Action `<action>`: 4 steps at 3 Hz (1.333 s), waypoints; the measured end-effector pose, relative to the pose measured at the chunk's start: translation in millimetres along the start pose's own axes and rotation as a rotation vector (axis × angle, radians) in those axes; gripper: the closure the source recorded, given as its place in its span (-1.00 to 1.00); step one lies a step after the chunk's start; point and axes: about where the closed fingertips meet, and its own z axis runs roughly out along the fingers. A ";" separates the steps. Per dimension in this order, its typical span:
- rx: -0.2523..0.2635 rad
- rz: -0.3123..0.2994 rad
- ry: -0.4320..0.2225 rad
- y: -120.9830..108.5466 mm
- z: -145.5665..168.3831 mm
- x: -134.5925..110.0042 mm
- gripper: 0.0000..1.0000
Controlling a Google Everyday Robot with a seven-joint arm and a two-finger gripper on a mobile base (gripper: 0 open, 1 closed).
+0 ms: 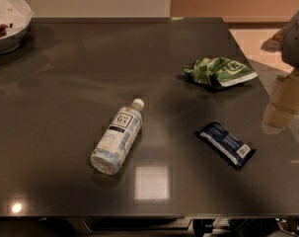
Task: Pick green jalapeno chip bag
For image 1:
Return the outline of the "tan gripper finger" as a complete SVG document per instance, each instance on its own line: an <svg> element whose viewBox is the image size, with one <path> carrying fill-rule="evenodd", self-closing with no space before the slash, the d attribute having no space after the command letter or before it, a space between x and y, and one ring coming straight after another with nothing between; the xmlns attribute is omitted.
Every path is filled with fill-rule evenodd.
<svg viewBox="0 0 299 237"><path fill-rule="evenodd" d="M294 112L279 108L274 103L269 103L263 113L261 129L269 135L279 134L295 118Z"/></svg>

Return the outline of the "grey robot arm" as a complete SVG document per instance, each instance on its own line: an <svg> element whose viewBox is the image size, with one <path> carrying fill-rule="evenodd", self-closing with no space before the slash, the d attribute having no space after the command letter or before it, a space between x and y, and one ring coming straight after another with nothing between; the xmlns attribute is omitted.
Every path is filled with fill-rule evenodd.
<svg viewBox="0 0 299 237"><path fill-rule="evenodd" d="M276 77L262 118L267 134L280 133L299 115L299 10L285 26L281 58L293 71Z"/></svg>

